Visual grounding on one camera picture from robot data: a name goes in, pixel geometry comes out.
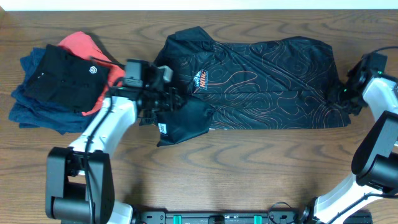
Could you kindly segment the black orange-patterned jersey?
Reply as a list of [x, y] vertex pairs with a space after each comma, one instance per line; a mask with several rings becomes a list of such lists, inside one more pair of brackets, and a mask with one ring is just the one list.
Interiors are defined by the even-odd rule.
[[327, 101], [339, 83], [330, 45], [307, 37], [222, 43], [201, 27], [169, 35], [156, 65], [173, 70], [171, 86], [187, 98], [157, 115], [160, 146], [212, 129], [324, 129], [350, 124]]

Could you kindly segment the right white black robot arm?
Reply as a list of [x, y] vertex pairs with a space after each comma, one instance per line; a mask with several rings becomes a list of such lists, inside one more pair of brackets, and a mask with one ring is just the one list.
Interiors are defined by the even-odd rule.
[[314, 198], [300, 223], [343, 223], [376, 200], [397, 198], [397, 79], [378, 68], [360, 71], [366, 73], [361, 99], [376, 122], [353, 156], [350, 175]]

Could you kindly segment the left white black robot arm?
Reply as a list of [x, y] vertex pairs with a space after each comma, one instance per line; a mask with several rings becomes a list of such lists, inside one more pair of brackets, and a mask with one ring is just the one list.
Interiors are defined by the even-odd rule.
[[133, 207], [115, 200], [111, 157], [142, 110], [175, 111], [185, 102], [174, 88], [111, 87], [81, 136], [49, 152], [46, 215], [62, 223], [134, 223]]

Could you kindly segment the folded black shirt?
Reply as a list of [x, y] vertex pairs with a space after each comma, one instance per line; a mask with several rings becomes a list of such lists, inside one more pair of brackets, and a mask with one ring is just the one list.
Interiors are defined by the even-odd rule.
[[92, 110], [102, 94], [110, 69], [48, 44], [24, 95], [60, 104], [77, 112]]

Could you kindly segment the folded red shirt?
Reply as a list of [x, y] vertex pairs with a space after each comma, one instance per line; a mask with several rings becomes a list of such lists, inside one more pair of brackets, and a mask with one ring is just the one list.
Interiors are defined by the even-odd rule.
[[[105, 56], [105, 54], [101, 51], [101, 49], [95, 44], [94, 40], [82, 31], [72, 33], [66, 36], [59, 44], [59, 47], [69, 51], [73, 55], [80, 57], [85, 60], [89, 60], [90, 56], [94, 58], [98, 58], [107, 62], [110, 62], [110, 59]], [[125, 71], [121, 69], [117, 65], [111, 65], [104, 62], [96, 62], [98, 65], [102, 65], [110, 68], [110, 72], [108, 75], [108, 84], [111, 86], [118, 78], [122, 78], [125, 76]], [[82, 112], [83, 116], [88, 116], [94, 114], [98, 110], [101, 109], [103, 100], [105, 98], [105, 93], [108, 91], [108, 87], [103, 85], [101, 87], [101, 94], [97, 98], [96, 103], [90, 107], [89, 111]]]

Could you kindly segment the folded navy blue shirt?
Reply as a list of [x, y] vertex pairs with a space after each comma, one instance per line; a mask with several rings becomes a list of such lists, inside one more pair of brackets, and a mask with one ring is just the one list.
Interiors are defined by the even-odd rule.
[[43, 127], [60, 134], [81, 133], [94, 119], [94, 114], [84, 116], [62, 105], [24, 96], [28, 79], [34, 74], [44, 54], [45, 49], [34, 47], [28, 56], [20, 59], [25, 76], [24, 81], [11, 93], [16, 102], [9, 112], [9, 119], [19, 123], [20, 128]]

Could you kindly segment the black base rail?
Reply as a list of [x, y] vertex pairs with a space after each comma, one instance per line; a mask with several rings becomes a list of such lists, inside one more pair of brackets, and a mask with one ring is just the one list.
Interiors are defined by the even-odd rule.
[[270, 213], [170, 213], [134, 212], [132, 220], [110, 218], [109, 223], [141, 224], [295, 224], [300, 223], [294, 211], [272, 211]]

